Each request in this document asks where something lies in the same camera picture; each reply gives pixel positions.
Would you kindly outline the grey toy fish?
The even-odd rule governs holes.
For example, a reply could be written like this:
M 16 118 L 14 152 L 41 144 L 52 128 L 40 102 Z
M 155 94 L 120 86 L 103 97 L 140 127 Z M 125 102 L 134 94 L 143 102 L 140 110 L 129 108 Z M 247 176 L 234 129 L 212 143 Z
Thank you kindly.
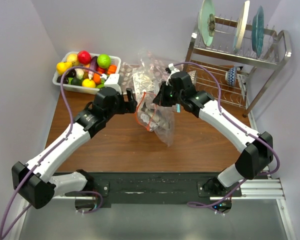
M 166 131 L 171 129 L 171 124 L 168 121 L 168 118 L 164 116 L 159 110 L 154 108 L 147 107 L 144 102 L 141 107 L 141 119 L 149 125 L 148 129 L 150 132 L 154 131 L 157 128 L 164 129 Z

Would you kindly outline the clear bag orange zipper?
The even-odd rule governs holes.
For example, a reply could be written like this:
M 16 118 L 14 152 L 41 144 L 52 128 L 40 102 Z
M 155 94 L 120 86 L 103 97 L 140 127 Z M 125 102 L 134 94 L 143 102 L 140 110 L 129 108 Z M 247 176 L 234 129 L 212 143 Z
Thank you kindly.
M 153 92 L 142 93 L 135 111 L 136 122 L 148 132 L 155 133 L 161 142 L 170 147 L 174 142 L 174 112 L 171 107 L 154 104 L 155 97 Z

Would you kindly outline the green apple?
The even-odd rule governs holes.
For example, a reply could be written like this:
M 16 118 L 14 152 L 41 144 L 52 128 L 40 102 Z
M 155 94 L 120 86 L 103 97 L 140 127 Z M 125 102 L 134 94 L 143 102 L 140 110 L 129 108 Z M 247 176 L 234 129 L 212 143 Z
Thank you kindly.
M 97 64 L 100 68 L 107 69 L 112 63 L 112 60 L 107 54 L 100 54 L 97 57 Z

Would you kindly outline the purple eggplant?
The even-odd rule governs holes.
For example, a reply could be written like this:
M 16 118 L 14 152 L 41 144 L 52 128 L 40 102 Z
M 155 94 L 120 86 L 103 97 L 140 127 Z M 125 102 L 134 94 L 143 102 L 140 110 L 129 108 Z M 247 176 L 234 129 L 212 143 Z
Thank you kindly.
M 98 57 L 97 56 L 93 56 L 92 59 L 91 59 L 91 62 L 89 64 L 89 71 L 88 71 L 88 75 L 89 75 L 89 78 L 92 78 L 95 74 L 95 71 L 97 69 L 97 59 Z

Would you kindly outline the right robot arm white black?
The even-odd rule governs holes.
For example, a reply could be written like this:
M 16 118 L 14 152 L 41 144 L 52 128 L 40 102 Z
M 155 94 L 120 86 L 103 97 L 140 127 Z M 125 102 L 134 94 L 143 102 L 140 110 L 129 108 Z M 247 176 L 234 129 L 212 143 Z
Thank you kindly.
M 205 190 L 223 197 L 240 180 L 252 180 L 273 160 L 273 137 L 246 126 L 222 108 L 206 91 L 197 91 L 190 75 L 173 68 L 160 85 L 153 103 L 161 107 L 180 104 L 184 110 L 212 125 L 240 152 L 235 163 L 204 184 Z

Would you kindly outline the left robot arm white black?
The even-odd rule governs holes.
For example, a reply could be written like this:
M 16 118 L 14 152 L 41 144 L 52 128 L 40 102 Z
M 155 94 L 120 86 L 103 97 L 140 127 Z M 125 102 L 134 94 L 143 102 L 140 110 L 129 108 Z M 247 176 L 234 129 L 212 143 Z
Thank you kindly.
M 95 188 L 89 173 L 79 169 L 56 176 L 55 172 L 76 149 L 104 129 L 114 115 L 135 113 L 133 90 L 127 88 L 126 95 L 124 98 L 112 87 L 101 88 L 51 145 L 27 163 L 17 162 L 11 169 L 16 192 L 35 209 L 46 206 L 53 197 L 71 192 L 89 196 Z

